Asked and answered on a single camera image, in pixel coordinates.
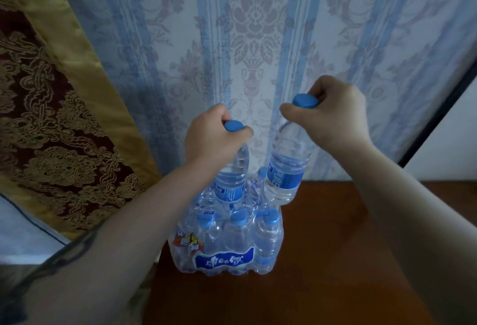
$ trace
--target blue bottle label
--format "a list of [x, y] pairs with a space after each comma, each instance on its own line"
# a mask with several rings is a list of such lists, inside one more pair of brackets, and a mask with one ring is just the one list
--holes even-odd
[[275, 262], [276, 256], [269, 256], [269, 257], [261, 257], [257, 256], [255, 258], [255, 262], [259, 265], [268, 266]]
[[199, 210], [198, 213], [199, 213], [199, 214], [211, 214], [211, 215], [214, 215], [214, 214], [215, 214], [215, 211]]
[[219, 266], [239, 267], [253, 260], [253, 250], [251, 247], [245, 253], [220, 252], [213, 256], [196, 256], [196, 268], [211, 270]]
[[288, 174], [279, 170], [278, 168], [273, 167], [270, 162], [269, 170], [267, 172], [267, 178], [275, 187], [283, 189], [293, 189], [297, 188], [300, 185], [304, 173], [305, 171], [298, 174]]
[[224, 188], [215, 184], [215, 195], [224, 202], [235, 202], [243, 197], [243, 188], [243, 185], [236, 188]]

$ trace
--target gold curtain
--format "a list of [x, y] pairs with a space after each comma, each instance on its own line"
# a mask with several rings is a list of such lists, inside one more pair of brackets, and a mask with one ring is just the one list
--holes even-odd
[[160, 175], [67, 0], [0, 17], [0, 192], [74, 239]]

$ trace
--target water bottle pack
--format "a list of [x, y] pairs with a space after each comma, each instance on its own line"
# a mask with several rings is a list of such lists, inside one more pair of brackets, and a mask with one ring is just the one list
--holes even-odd
[[[318, 100], [298, 94], [295, 105], [313, 108]], [[242, 123], [225, 123], [228, 131]], [[247, 179], [249, 153], [242, 146], [235, 158], [188, 206], [169, 238], [176, 267], [185, 273], [213, 276], [223, 271], [241, 275], [273, 269], [283, 242], [280, 206], [296, 194], [313, 142], [295, 123], [280, 126], [268, 167]]]

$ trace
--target black frame edge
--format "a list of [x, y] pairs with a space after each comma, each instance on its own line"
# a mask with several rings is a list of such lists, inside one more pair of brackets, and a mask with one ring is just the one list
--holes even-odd
[[437, 111], [431, 117], [429, 122], [423, 128], [421, 133], [417, 136], [408, 150], [404, 153], [402, 158], [397, 162], [397, 164], [404, 168], [405, 165], [411, 160], [411, 158], [416, 154], [419, 148], [424, 144], [427, 137], [433, 132], [434, 129], [438, 126], [441, 120], [445, 115], [450, 111], [450, 109], [456, 104], [456, 101], [460, 96], [466, 91], [468, 86], [474, 81], [477, 77], [477, 59], [472, 63], [467, 72], [462, 76], [462, 79], [457, 83], [457, 85], [452, 89], [450, 94], [445, 98], [444, 102], [439, 106]]

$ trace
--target wrist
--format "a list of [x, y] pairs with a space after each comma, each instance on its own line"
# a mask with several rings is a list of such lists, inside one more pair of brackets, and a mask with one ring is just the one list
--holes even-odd
[[214, 165], [214, 161], [210, 158], [197, 157], [186, 160], [183, 167], [193, 171], [198, 177], [202, 178], [206, 183], [212, 182], [220, 169]]
[[363, 140], [348, 143], [343, 147], [337, 147], [330, 154], [344, 168], [350, 161], [372, 155], [375, 152], [379, 152], [379, 150], [374, 146], [373, 142], [371, 140]]

